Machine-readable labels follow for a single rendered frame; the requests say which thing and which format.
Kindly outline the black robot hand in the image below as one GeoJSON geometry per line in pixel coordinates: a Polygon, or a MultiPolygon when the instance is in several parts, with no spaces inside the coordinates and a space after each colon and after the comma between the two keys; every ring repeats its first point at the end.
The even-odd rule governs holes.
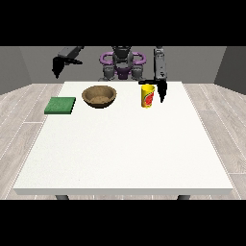
{"type": "Polygon", "coordinates": [[[64,57],[55,57],[53,59],[53,67],[52,71],[56,78],[59,78],[60,74],[62,73],[62,70],[64,69],[64,66],[66,64],[82,64],[81,61],[75,60],[75,59],[69,59],[64,57]]]}
{"type": "Polygon", "coordinates": [[[167,90],[167,82],[165,79],[141,80],[138,82],[140,85],[156,85],[158,87],[158,94],[160,101],[163,102],[167,90]]]}

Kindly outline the yellow cup with melon print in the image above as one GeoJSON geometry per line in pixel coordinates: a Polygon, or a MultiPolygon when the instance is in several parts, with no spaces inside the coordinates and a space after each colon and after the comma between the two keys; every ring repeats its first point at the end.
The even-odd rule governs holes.
{"type": "Polygon", "coordinates": [[[153,85],[141,86],[141,106],[145,109],[152,107],[155,87],[153,85]]]}

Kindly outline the green square pad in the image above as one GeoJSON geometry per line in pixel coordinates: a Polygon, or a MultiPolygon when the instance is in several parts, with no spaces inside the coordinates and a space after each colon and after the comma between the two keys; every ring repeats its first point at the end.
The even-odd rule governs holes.
{"type": "Polygon", "coordinates": [[[73,110],[75,97],[52,97],[45,110],[45,114],[70,114],[73,110]]]}

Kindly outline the brown wooden bowl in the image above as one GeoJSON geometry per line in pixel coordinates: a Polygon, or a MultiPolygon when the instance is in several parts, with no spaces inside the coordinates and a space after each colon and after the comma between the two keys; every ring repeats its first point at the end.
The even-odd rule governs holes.
{"type": "Polygon", "coordinates": [[[95,109],[108,107],[116,98],[116,90],[111,86],[90,86],[82,93],[83,100],[95,109]]]}

